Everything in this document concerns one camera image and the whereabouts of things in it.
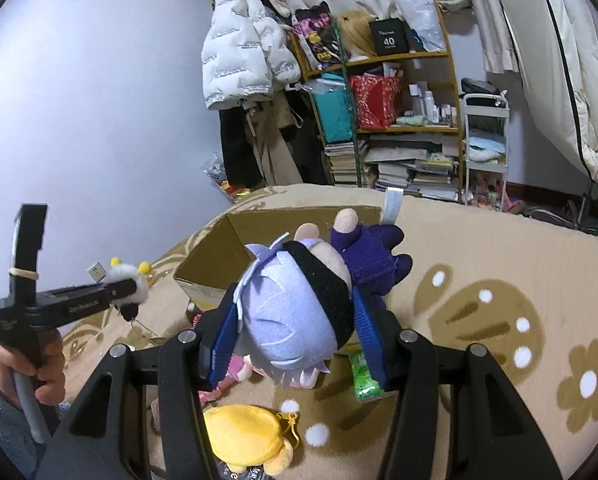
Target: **white rolling cart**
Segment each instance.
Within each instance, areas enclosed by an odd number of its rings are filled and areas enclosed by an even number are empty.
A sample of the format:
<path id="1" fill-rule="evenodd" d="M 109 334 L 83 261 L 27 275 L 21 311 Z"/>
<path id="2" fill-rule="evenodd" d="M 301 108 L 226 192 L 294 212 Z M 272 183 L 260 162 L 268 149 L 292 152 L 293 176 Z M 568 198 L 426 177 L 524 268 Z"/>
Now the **white rolling cart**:
<path id="1" fill-rule="evenodd" d="M 492 102 L 491 105 L 484 105 L 486 102 Z M 464 138 L 465 138 L 465 189 L 463 195 L 463 202 L 465 205 L 470 204 L 470 171 L 486 171 L 489 173 L 497 173 L 501 175 L 503 181 L 503 191 L 506 189 L 508 181 L 508 123 L 510 120 L 510 107 L 508 100 L 501 95 L 492 94 L 465 94 L 461 101 L 461 117 L 463 119 Z M 490 133 L 492 130 L 493 137 L 500 139 L 506 147 L 506 152 L 500 157 L 503 162 L 477 162 L 470 159 L 470 128 L 474 123 L 482 122 L 476 118 L 490 118 L 488 121 L 489 128 L 483 128 L 481 124 L 479 127 Z M 501 210 L 501 202 L 498 204 L 497 210 Z"/>

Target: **silver bolt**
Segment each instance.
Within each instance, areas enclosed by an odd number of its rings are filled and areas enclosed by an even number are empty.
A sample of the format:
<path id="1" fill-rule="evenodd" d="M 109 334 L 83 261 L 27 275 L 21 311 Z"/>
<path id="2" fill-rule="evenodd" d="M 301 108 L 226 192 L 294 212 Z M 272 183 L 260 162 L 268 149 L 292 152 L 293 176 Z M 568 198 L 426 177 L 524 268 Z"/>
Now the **silver bolt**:
<path id="1" fill-rule="evenodd" d="M 418 334 L 414 330 L 402 330 L 399 337 L 404 343 L 413 343 L 418 339 Z"/>
<path id="2" fill-rule="evenodd" d="M 125 351 L 126 351 L 125 345 L 114 345 L 110 349 L 110 355 L 112 357 L 121 357 L 123 354 L 125 354 Z"/>
<path id="3" fill-rule="evenodd" d="M 485 357 L 488 355 L 488 349 L 478 343 L 470 346 L 470 352 L 477 357 Z"/>
<path id="4" fill-rule="evenodd" d="M 178 339 L 183 344 L 191 343 L 196 339 L 196 332 L 194 330 L 184 330 L 178 335 Z"/>

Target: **yellow plush pouch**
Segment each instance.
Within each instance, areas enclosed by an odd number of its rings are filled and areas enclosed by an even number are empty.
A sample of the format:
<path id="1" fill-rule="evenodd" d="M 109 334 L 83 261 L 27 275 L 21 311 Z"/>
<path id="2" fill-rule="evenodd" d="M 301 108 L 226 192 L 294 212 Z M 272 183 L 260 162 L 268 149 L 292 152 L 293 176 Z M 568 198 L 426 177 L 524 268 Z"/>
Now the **yellow plush pouch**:
<path id="1" fill-rule="evenodd" d="M 284 438 L 277 416 L 257 406 L 234 404 L 204 412 L 212 452 L 235 473 L 263 465 L 278 475 L 292 461 L 293 450 Z"/>

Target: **white fabric tag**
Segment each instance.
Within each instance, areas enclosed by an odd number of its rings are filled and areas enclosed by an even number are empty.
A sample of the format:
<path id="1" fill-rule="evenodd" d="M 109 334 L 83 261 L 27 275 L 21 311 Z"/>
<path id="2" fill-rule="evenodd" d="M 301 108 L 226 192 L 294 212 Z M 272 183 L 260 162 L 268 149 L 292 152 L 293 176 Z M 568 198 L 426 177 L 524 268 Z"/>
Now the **white fabric tag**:
<path id="1" fill-rule="evenodd" d="M 385 190 L 385 202 L 383 203 L 383 214 L 381 215 L 381 225 L 394 225 L 397 222 L 397 216 L 401 210 L 401 201 L 403 200 L 403 190 L 399 187 L 389 187 Z"/>

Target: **red package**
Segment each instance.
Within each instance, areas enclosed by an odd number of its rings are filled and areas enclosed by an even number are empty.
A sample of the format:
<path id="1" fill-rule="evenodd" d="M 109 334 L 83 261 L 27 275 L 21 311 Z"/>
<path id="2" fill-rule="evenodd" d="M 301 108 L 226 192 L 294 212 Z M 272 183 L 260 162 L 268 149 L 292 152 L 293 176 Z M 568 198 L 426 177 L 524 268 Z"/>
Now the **red package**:
<path id="1" fill-rule="evenodd" d="M 359 127 L 383 129 L 394 124 L 397 118 L 396 101 L 402 88 L 402 78 L 353 75 L 350 86 L 356 99 Z"/>

